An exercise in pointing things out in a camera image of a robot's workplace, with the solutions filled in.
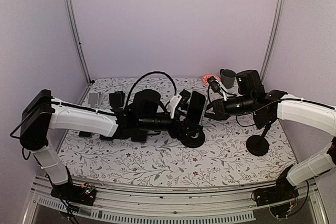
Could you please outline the black tall round-base stand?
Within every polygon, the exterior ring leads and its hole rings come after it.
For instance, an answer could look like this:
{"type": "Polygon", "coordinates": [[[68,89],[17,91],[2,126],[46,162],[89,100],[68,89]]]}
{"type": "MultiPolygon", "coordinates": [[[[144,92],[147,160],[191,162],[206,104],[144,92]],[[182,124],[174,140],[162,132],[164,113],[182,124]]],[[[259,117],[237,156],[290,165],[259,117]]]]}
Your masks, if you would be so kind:
{"type": "Polygon", "coordinates": [[[266,140],[266,135],[271,128],[271,124],[265,125],[261,135],[252,135],[246,141],[246,148],[249,153],[254,156],[261,157],[268,153],[269,143],[266,140]]]}

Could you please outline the black folding phone stand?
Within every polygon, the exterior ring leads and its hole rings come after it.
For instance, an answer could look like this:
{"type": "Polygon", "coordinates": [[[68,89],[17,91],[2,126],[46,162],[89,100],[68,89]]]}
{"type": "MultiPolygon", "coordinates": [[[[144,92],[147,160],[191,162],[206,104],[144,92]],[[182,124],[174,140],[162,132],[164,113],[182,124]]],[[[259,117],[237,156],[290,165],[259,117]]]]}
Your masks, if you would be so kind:
{"type": "Polygon", "coordinates": [[[116,91],[109,93],[109,104],[113,111],[122,110],[124,107],[125,93],[123,91],[116,91]]]}

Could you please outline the black phone blue edge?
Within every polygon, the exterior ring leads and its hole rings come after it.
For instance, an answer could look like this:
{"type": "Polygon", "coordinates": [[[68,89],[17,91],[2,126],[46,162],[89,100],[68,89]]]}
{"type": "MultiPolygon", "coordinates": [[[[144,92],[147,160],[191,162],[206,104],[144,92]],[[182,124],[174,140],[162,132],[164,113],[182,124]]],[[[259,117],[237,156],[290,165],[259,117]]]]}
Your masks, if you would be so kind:
{"type": "Polygon", "coordinates": [[[99,139],[102,140],[102,141],[113,141],[113,137],[107,137],[107,136],[103,136],[103,135],[100,135],[99,139]]]}

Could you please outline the white phone stand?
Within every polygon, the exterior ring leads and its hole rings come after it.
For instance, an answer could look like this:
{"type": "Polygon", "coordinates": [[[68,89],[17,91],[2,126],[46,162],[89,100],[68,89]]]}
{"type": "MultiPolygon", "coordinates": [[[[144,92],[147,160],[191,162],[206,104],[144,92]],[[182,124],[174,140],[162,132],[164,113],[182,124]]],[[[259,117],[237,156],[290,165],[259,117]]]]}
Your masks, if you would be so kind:
{"type": "Polygon", "coordinates": [[[98,108],[104,99],[103,93],[89,93],[88,94],[88,104],[91,108],[98,108]]]}

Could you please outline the black phone silver edge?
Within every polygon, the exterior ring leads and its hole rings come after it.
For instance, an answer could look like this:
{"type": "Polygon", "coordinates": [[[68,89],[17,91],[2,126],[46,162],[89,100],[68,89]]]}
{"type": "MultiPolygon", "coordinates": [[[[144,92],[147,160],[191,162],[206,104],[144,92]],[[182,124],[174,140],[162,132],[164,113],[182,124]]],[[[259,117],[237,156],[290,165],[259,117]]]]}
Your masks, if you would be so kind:
{"type": "Polygon", "coordinates": [[[91,132],[80,131],[78,136],[81,137],[81,138],[90,138],[90,137],[92,137],[92,133],[91,132]]]}

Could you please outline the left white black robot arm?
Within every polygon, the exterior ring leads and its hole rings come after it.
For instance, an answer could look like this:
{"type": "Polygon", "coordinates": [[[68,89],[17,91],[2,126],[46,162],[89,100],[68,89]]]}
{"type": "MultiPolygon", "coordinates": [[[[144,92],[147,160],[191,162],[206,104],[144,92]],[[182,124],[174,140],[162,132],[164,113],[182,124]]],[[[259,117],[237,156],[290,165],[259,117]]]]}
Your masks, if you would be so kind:
{"type": "Polygon", "coordinates": [[[132,103],[123,100],[123,92],[110,94],[112,110],[99,110],[54,98],[50,90],[41,90],[22,113],[21,122],[10,133],[21,146],[31,151],[58,192],[67,200],[78,195],[78,188],[49,144],[51,129],[67,129],[100,134],[112,140],[130,138],[146,141],[149,132],[168,132],[184,146],[198,148],[205,142],[201,120],[206,107],[204,95],[184,90],[164,105],[158,92],[145,89],[134,95],[132,103]]]}

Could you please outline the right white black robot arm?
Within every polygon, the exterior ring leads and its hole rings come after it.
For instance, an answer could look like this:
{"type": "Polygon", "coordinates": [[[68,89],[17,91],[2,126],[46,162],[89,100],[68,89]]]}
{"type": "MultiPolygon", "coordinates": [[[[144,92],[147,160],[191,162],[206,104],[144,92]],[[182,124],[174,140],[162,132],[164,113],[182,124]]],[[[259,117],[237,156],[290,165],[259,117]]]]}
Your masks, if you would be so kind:
{"type": "MultiPolygon", "coordinates": [[[[254,125],[263,129],[262,135],[253,135],[246,142],[247,150],[255,156],[268,152],[265,136],[276,120],[301,123],[320,129],[335,137],[335,107],[298,98],[280,90],[265,92],[256,70],[245,70],[236,76],[238,94],[227,91],[216,78],[209,77],[208,90],[223,95],[210,103],[215,114],[225,119],[230,116],[252,115],[254,125]]],[[[335,140],[302,162],[286,168],[277,178],[271,196],[276,201],[291,194],[292,187],[335,168],[335,140]]]]}

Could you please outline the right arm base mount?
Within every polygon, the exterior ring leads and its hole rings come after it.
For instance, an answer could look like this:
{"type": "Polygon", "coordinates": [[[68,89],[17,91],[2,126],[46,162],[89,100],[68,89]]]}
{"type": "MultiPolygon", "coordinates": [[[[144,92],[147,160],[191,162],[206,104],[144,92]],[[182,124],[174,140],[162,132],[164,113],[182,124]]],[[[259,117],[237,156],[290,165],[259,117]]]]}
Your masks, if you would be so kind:
{"type": "Polygon", "coordinates": [[[295,203],[298,201],[298,190],[297,186],[293,186],[286,179],[289,170],[293,167],[290,165],[285,168],[279,177],[276,179],[276,184],[267,188],[257,188],[251,193],[251,200],[256,202],[257,206],[264,206],[279,203],[281,201],[294,199],[293,203],[289,203],[288,208],[285,210],[284,207],[274,207],[274,210],[270,210],[271,214],[277,219],[287,219],[288,217],[294,216],[300,212],[300,210],[305,206],[308,201],[310,185],[306,180],[306,196],[304,198],[301,206],[293,211],[295,203]]]}

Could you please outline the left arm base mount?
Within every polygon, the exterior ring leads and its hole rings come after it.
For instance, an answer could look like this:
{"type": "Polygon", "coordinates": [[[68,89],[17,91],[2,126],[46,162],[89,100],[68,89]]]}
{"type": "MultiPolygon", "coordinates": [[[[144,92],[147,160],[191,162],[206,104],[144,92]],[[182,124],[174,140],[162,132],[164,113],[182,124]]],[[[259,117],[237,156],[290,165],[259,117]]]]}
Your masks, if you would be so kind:
{"type": "Polygon", "coordinates": [[[82,205],[93,206],[96,199],[97,190],[95,186],[84,183],[82,185],[75,185],[72,178],[69,177],[68,181],[61,185],[54,184],[49,180],[52,186],[51,195],[63,201],[74,202],[82,205]]]}

